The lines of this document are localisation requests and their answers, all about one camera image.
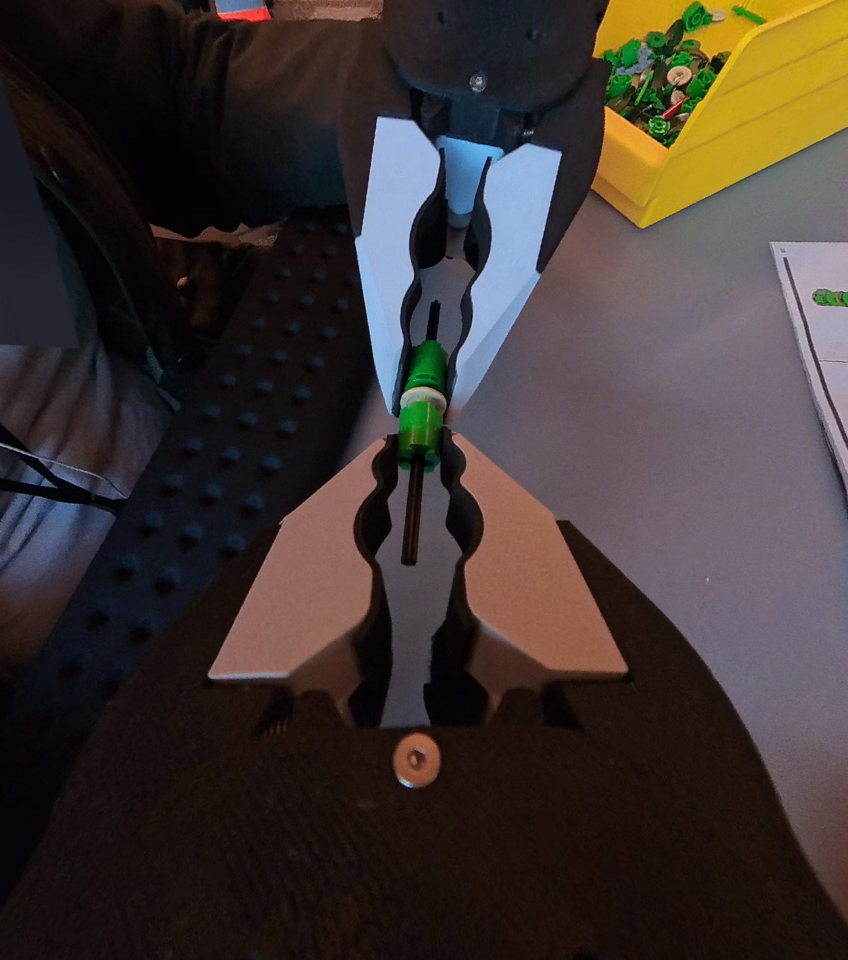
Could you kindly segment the pale crumpled cloth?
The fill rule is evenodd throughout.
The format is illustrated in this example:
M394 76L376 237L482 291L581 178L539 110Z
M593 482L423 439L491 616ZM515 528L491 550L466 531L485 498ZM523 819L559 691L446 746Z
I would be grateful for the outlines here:
M266 224L259 227L248 227L241 224L235 231L223 231L214 226L209 226L202 230L200 234L190 237L174 232L156 224L151 225L151 231L155 237L173 239L177 241L187 241L196 243L219 243L225 246L235 247L242 244L270 248L274 245L275 239L280 234L283 222Z

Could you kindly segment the person's grey shirt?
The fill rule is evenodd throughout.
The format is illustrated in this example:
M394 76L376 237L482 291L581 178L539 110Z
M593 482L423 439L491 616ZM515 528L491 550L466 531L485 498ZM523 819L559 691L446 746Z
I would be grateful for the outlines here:
M152 379L93 330L80 346L0 345L0 422L28 448L125 494L171 418ZM114 517L0 491L0 670L17 673L58 621Z

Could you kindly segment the grey desk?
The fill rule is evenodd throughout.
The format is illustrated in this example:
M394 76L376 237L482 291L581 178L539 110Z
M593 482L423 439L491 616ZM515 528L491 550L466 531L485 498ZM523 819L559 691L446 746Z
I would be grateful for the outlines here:
M848 129L646 229L591 194L455 427L694 644L848 919L848 518L773 240L848 241Z

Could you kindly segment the person's left forearm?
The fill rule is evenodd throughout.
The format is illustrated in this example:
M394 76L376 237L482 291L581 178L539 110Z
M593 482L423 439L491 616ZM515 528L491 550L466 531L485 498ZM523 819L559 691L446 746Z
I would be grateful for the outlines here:
M134 128L126 164L148 220L195 236L343 205L346 82L373 26L226 23L133 5L119 59Z

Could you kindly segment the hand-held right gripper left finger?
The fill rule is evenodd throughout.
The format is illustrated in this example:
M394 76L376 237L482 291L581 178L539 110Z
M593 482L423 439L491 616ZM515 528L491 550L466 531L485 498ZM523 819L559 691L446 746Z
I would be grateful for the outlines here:
M380 724L393 652L375 555L396 482L397 440L379 439L284 517L211 680L323 691L347 721Z

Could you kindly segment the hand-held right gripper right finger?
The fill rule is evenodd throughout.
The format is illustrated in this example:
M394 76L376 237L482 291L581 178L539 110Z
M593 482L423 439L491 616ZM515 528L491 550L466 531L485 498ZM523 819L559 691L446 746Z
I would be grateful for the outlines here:
M626 663L551 511L460 434L443 437L461 549L431 650L431 723L479 724L510 690L624 677Z

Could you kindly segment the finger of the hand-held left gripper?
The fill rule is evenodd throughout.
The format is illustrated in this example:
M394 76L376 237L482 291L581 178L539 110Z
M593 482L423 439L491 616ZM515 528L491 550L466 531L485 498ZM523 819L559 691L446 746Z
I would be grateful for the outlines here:
M489 240L462 301L470 325L455 353L451 413L460 413L540 278L538 255L562 153L530 143L489 165L475 202L473 225L487 221Z
M425 204L442 197L443 167L442 153L415 121L378 118L356 252L373 361L392 414L406 349L405 300L418 271L412 237Z

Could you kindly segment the pile of green brick pieces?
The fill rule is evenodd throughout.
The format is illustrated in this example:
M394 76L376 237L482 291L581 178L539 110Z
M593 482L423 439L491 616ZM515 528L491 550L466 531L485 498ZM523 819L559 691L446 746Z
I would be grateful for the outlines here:
M742 4L714 8L689 2L666 30L649 30L605 50L601 58L611 67L605 105L671 148L731 56L730 51L708 54L698 34L728 15L752 25L768 21Z

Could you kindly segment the person's dark jacket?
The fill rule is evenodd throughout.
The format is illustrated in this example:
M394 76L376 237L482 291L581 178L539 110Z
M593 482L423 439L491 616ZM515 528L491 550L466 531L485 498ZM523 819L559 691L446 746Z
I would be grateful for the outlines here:
M0 78L38 191L70 241L107 347L178 409L200 360L142 199L135 153L178 105L168 2L0 2Z

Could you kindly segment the yellow plastic bin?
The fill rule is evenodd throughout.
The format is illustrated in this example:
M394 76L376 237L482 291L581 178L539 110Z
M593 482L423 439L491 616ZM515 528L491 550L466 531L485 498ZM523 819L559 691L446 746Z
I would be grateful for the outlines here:
M593 187L638 227L656 223L848 127L848 1L705 2L696 33L730 51L666 148L612 110Z

